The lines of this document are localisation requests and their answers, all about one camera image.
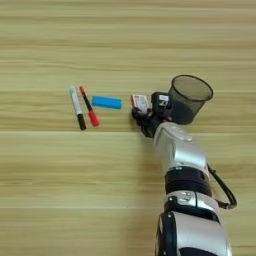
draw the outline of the black mesh cup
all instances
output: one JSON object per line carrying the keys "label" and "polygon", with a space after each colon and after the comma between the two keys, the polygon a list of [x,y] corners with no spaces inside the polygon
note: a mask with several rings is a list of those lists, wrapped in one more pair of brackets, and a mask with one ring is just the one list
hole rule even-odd
{"label": "black mesh cup", "polygon": [[204,103],[213,97],[213,90],[204,80],[190,75],[172,79],[169,90],[172,99],[172,122],[190,124]]}

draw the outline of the blue block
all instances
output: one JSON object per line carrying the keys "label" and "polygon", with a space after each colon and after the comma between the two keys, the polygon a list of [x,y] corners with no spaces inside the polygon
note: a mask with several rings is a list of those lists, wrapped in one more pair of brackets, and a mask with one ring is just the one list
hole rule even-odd
{"label": "blue block", "polygon": [[104,108],[121,109],[122,100],[116,99],[116,98],[102,97],[102,96],[93,96],[92,105],[97,107],[104,107]]}

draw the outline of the wooden table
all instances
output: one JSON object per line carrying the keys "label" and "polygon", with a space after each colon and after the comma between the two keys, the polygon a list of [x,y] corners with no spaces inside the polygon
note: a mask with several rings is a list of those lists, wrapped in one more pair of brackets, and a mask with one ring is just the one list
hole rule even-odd
{"label": "wooden table", "polygon": [[[214,88],[184,129],[237,195],[234,255],[255,255],[255,45],[252,0],[0,0],[0,255],[153,255],[164,179],[129,96],[184,73]],[[81,132],[70,85],[124,107]]]}

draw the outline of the black cable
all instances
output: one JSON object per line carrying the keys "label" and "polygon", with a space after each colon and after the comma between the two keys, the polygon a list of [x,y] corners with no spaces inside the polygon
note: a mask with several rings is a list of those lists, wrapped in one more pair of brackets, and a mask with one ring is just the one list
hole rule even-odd
{"label": "black cable", "polygon": [[210,174],[214,177],[214,179],[218,182],[218,184],[226,194],[227,198],[229,199],[229,203],[224,203],[216,199],[216,201],[219,204],[219,207],[223,209],[229,209],[229,210],[235,208],[237,206],[237,201],[232,191],[228,188],[225,182],[217,175],[216,170],[213,170],[210,167],[210,165],[208,165],[208,170]]}

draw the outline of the red marker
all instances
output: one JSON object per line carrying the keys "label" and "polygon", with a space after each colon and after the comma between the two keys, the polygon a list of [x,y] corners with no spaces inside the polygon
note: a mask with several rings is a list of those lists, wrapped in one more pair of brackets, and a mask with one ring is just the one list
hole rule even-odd
{"label": "red marker", "polygon": [[100,125],[100,122],[99,122],[99,120],[98,120],[98,118],[97,118],[97,116],[96,116],[96,113],[95,113],[94,110],[92,109],[92,106],[91,106],[91,104],[90,104],[90,101],[88,100],[88,98],[87,98],[87,96],[86,96],[86,94],[85,94],[85,89],[84,89],[84,87],[83,87],[83,86],[80,86],[79,89],[80,89],[80,92],[81,92],[81,94],[82,94],[82,96],[83,96],[83,98],[84,98],[84,102],[85,102],[85,104],[86,104],[86,106],[87,106],[87,108],[88,108],[88,111],[89,111],[88,115],[89,115],[89,117],[90,117],[91,124],[92,124],[94,127],[99,126],[99,125]]}

